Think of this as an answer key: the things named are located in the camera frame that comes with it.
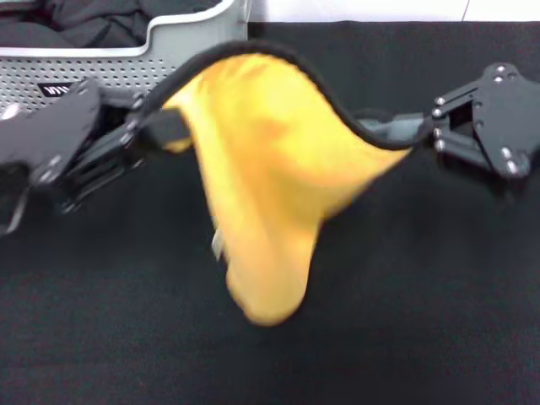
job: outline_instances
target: yellow cloth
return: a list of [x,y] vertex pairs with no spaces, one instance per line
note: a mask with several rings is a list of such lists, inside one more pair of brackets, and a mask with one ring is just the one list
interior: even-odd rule
[[301,304],[323,221],[408,153],[363,141],[303,72],[270,55],[216,62],[164,108],[190,127],[231,296],[264,326]]

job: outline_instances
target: white wall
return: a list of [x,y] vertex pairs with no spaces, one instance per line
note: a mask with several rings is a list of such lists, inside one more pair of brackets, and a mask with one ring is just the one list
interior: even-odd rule
[[252,0],[252,21],[538,21],[539,0]]

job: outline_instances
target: black table surface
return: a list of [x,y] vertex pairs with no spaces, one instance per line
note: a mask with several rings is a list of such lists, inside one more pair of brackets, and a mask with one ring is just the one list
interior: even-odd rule
[[[266,24],[350,109],[427,110],[538,24]],[[326,224],[305,302],[250,325],[210,251],[193,153],[0,241],[2,404],[540,403],[540,181],[515,204],[415,154]]]

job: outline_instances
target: metal bolt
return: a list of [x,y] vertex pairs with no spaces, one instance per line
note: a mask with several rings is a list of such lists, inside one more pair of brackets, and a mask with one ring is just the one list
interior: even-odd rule
[[508,163],[506,163],[506,166],[508,167],[508,171],[512,174],[512,175],[515,175],[518,173],[518,169],[517,169],[517,165],[512,161],[512,160],[509,160]]
[[132,131],[133,129],[135,129],[137,124],[138,124],[137,120],[133,120],[133,121],[129,122],[129,124],[127,124],[127,130]]
[[133,103],[133,109],[136,110],[137,108],[140,108],[141,105],[143,105],[143,99],[138,99]]
[[49,162],[49,166],[56,166],[60,163],[60,161],[62,160],[62,157],[57,154],[54,158],[51,159],[51,161]]
[[86,84],[88,84],[88,79],[83,80],[82,82],[78,83],[78,91],[77,94],[83,95],[88,90],[86,89]]
[[72,213],[73,211],[79,209],[80,207],[81,205],[78,202],[72,202],[72,201],[65,202],[61,206],[63,213]]
[[437,142],[435,142],[435,150],[437,152],[442,152],[443,150],[445,150],[445,141],[442,141],[442,140],[439,140]]
[[500,152],[503,154],[505,159],[510,159],[512,157],[512,152],[508,148],[502,148]]
[[133,169],[137,169],[138,167],[142,166],[144,163],[144,159],[139,159],[137,162],[135,162],[132,166]]
[[133,135],[131,133],[127,133],[123,137],[121,137],[120,142],[123,145],[125,145],[125,144],[129,143],[129,141],[131,141],[132,138],[133,138]]
[[52,178],[52,172],[49,170],[47,171],[41,178],[40,178],[40,181],[42,183],[48,183],[48,182],[51,182],[53,181],[54,179]]

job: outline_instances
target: laundry basket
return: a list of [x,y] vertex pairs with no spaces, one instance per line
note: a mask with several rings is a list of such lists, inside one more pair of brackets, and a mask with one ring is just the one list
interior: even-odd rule
[[222,0],[198,13],[161,16],[143,46],[114,49],[0,47],[0,111],[34,111],[88,77],[116,89],[148,92],[190,57],[218,43],[247,39],[251,0]]

